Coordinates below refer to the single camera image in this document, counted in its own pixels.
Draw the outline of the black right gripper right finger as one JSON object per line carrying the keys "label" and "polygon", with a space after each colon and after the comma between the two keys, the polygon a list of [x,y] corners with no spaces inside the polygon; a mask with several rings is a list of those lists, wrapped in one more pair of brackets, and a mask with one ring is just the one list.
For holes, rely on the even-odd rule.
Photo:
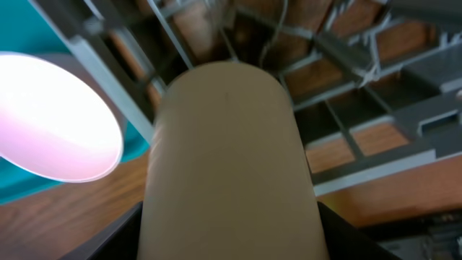
{"label": "black right gripper right finger", "polygon": [[318,202],[330,260],[400,260]]}

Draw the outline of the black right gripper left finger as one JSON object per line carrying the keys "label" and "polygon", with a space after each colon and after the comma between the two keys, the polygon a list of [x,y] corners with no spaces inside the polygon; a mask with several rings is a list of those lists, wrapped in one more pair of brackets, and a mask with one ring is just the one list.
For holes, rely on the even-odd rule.
{"label": "black right gripper left finger", "polygon": [[143,202],[59,260],[136,260]]}

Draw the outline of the white paper cup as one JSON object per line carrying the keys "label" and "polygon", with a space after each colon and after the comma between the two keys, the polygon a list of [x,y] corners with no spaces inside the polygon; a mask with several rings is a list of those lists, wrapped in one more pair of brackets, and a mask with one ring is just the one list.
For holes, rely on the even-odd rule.
{"label": "white paper cup", "polygon": [[327,259],[289,98],[247,64],[199,66],[157,115],[139,259]]}

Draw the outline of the pink small bowl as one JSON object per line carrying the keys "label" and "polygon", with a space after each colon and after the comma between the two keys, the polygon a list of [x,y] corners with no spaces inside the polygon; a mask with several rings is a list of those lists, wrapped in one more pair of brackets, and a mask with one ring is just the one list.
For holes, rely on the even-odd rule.
{"label": "pink small bowl", "polygon": [[121,112],[70,54],[1,52],[1,157],[67,183],[106,177],[123,154]]}

